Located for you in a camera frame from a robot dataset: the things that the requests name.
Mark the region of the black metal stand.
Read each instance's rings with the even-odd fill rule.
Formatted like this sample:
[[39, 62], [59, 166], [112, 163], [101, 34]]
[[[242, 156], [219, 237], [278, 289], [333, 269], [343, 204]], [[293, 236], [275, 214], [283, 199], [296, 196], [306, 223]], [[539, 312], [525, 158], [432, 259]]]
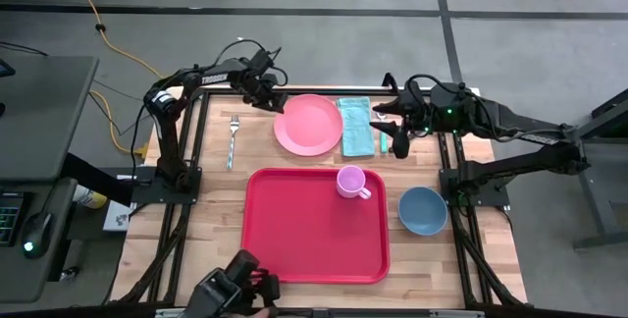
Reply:
[[578, 129], [590, 167], [579, 181], [597, 234], [573, 243], [576, 250], [628, 243], [614, 207], [628, 206], [628, 88], [591, 112]]

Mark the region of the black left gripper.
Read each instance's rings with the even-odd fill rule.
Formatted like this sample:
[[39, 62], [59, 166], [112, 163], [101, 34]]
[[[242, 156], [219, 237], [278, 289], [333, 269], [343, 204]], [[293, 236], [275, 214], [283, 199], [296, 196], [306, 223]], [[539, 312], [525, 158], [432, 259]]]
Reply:
[[254, 103], [254, 107], [269, 112], [284, 113], [288, 101], [285, 93], [275, 93], [273, 87], [278, 79], [274, 74], [259, 75], [254, 72], [243, 73], [243, 101]]

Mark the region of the spoon with teal handle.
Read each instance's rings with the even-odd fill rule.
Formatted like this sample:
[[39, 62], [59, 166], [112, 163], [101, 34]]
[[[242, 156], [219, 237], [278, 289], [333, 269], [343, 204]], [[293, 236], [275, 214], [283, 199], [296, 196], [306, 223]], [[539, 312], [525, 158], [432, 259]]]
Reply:
[[[384, 113], [376, 113], [377, 118], [379, 119], [380, 122], [384, 122], [387, 119], [387, 115]], [[387, 142], [387, 135], [384, 132], [380, 132], [379, 135], [379, 140], [380, 140], [380, 152], [382, 154], [386, 154], [388, 152], [388, 142]]]

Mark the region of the red plastic tray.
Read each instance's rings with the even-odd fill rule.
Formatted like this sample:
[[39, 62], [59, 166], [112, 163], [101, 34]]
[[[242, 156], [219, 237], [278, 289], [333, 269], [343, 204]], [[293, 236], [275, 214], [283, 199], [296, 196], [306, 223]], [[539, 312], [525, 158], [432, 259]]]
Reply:
[[241, 247], [285, 283], [371, 285], [390, 270], [384, 181], [367, 170], [372, 196], [344, 198], [337, 173], [265, 168], [249, 178]]

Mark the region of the fork with teal-white patterned handle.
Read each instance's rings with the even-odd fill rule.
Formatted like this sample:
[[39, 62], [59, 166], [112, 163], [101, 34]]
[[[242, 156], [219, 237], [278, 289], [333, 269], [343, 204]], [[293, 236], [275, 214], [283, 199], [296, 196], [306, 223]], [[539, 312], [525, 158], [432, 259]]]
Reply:
[[228, 160], [227, 160], [227, 169], [231, 170], [233, 168], [233, 163], [234, 163], [234, 154], [235, 154], [235, 143], [236, 143], [236, 133], [239, 130], [239, 117], [238, 115], [232, 115], [231, 121], [230, 121], [230, 132], [231, 132], [231, 137], [230, 137], [230, 144], [229, 144], [229, 153], [228, 153]]

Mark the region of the pink mug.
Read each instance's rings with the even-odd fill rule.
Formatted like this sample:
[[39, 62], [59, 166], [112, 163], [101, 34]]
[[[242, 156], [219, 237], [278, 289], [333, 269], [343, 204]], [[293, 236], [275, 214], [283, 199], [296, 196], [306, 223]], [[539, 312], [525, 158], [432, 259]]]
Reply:
[[344, 198], [369, 199], [371, 191], [366, 187], [366, 175], [357, 166], [348, 165], [337, 173], [337, 192]]

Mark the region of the backlit keyboard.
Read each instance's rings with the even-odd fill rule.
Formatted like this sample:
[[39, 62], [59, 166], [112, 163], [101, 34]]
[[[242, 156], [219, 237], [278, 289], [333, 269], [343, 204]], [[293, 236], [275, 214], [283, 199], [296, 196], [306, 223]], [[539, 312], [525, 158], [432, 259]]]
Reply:
[[23, 193], [0, 193], [0, 246], [12, 246], [25, 203]]

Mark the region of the pink round plate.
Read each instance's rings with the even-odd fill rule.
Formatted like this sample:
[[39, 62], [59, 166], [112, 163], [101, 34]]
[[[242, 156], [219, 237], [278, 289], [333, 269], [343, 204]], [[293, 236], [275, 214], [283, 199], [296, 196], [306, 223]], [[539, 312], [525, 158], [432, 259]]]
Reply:
[[274, 121], [279, 144], [298, 156], [318, 156], [340, 141], [343, 120], [339, 108], [329, 98], [317, 94], [291, 97], [284, 113]]

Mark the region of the grey desk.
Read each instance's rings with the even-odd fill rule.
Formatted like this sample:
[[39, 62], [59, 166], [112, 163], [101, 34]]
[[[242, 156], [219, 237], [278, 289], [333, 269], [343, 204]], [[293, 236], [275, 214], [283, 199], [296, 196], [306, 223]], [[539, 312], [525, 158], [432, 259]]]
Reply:
[[88, 56], [7, 56], [0, 78], [0, 182], [50, 181], [61, 173], [99, 65]]

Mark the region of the teal cloth napkin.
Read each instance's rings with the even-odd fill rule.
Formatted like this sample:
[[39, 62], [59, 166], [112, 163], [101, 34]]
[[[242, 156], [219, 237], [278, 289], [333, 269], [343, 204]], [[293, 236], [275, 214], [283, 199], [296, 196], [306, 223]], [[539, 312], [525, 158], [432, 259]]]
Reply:
[[371, 122], [371, 102], [366, 96], [337, 100], [343, 121], [341, 153], [345, 157], [373, 156], [375, 142]]

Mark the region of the yellow white bottle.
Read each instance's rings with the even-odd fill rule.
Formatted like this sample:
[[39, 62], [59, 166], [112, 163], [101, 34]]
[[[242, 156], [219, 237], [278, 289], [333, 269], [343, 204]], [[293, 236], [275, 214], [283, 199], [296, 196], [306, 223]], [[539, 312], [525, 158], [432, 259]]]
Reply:
[[90, 209], [98, 209], [106, 204], [107, 197], [87, 187], [78, 185], [73, 195], [73, 202]]

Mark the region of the grey desk shelf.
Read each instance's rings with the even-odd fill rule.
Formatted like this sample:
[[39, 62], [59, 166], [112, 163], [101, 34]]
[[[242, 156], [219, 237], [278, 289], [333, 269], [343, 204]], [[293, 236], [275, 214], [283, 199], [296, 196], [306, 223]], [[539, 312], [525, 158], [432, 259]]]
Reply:
[[[54, 183], [0, 184], [0, 193], [23, 193], [18, 232], [12, 246], [0, 246], [0, 303], [31, 303], [39, 299], [44, 286], [57, 281], [67, 252], [66, 221], [73, 207], [77, 183], [62, 179]], [[53, 215], [50, 243], [40, 258], [25, 258], [22, 234], [26, 220], [33, 214]]]

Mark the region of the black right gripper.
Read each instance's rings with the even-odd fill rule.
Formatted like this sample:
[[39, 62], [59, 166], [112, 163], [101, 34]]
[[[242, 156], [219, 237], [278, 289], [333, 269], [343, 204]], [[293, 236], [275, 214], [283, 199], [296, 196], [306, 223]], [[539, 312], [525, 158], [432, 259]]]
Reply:
[[392, 121], [383, 127], [384, 133], [393, 134], [392, 152], [395, 157], [407, 157], [410, 140], [425, 137], [432, 132], [428, 103], [411, 89], [404, 90], [391, 102], [374, 106], [372, 110], [376, 113], [393, 113], [401, 118], [399, 126]]

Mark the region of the small white box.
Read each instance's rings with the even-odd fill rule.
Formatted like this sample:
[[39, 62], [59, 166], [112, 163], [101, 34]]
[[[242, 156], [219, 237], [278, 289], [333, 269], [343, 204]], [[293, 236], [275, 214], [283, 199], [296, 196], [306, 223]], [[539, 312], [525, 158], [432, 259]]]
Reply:
[[104, 232], [126, 232], [129, 228], [131, 209], [116, 201], [110, 201], [104, 219]]

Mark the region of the blue bowl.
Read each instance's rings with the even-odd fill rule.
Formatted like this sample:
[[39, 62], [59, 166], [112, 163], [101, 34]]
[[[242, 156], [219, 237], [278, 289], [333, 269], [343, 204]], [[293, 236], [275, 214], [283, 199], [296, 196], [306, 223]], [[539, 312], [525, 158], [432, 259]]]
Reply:
[[397, 213], [401, 224], [419, 236], [438, 234], [448, 219], [447, 206], [441, 195], [422, 186], [410, 188], [402, 194]]

